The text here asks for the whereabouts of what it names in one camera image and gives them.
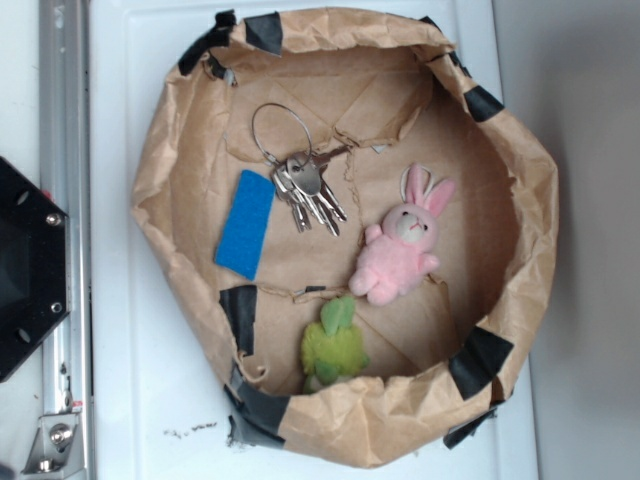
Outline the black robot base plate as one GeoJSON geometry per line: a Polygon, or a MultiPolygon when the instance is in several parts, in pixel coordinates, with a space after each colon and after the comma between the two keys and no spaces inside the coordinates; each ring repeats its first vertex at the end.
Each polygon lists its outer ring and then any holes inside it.
{"type": "Polygon", "coordinates": [[[1,380],[67,316],[68,216],[1,160],[1,380]]]}

